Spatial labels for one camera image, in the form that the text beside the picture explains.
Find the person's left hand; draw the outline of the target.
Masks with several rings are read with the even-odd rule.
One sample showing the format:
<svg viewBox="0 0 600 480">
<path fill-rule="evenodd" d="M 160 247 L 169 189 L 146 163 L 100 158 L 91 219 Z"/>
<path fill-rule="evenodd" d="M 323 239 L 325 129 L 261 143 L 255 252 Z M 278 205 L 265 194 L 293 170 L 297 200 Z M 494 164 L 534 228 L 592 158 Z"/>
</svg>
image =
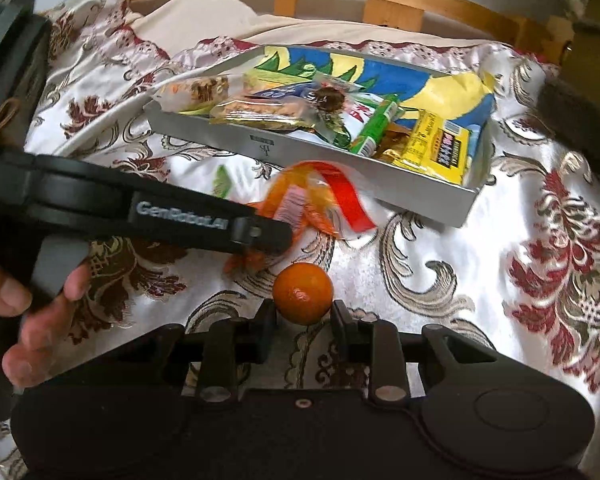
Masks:
<svg viewBox="0 0 600 480">
<path fill-rule="evenodd" d="M 33 387 L 48 377 L 55 350 L 68 336 L 76 306 L 90 281 L 90 264 L 83 261 L 67 276 L 62 291 L 50 304 L 29 314 L 33 300 L 30 290 L 0 268 L 0 316 L 24 317 L 18 342 L 2 359 L 3 372 L 14 386 Z"/>
</svg>

